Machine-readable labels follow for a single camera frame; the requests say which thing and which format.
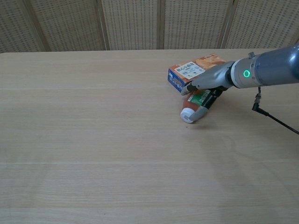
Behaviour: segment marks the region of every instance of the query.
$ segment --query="beige folding screen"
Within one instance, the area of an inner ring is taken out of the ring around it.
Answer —
[[[299,38],[299,0],[236,0],[224,48],[279,48]]]
[[[216,48],[230,0],[165,0],[164,48]]]
[[[157,0],[101,0],[111,50],[157,48]]]
[[[299,0],[0,0],[0,52],[279,48]]]
[[[19,0],[0,1],[0,53],[41,51],[27,16]]]
[[[30,0],[51,51],[101,50],[93,0]]]

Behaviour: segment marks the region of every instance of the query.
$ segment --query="snack box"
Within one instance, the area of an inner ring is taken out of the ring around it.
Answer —
[[[168,81],[181,92],[187,82],[197,78],[211,67],[225,62],[218,55],[210,54],[192,61],[176,64],[168,69]]]

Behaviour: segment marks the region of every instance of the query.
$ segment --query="green bottle label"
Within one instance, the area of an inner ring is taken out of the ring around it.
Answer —
[[[200,93],[193,93],[188,101],[197,104],[198,106],[201,106],[202,102],[206,99],[206,97],[209,95],[210,91],[209,90],[204,90]]]

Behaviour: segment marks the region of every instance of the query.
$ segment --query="bottle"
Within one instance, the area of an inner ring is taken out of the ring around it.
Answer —
[[[184,122],[192,123],[201,118],[206,112],[207,108],[202,107],[201,104],[207,98],[211,91],[209,90],[197,90],[191,93],[183,103],[183,109],[181,112],[181,118]],[[190,118],[192,114],[196,112],[196,118]]]

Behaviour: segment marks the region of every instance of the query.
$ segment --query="wooden table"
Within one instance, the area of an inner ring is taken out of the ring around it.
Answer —
[[[251,111],[257,89],[187,124],[167,82],[176,63],[250,51],[1,54],[0,223],[297,224],[299,138]],[[299,85],[262,96],[299,129]]]

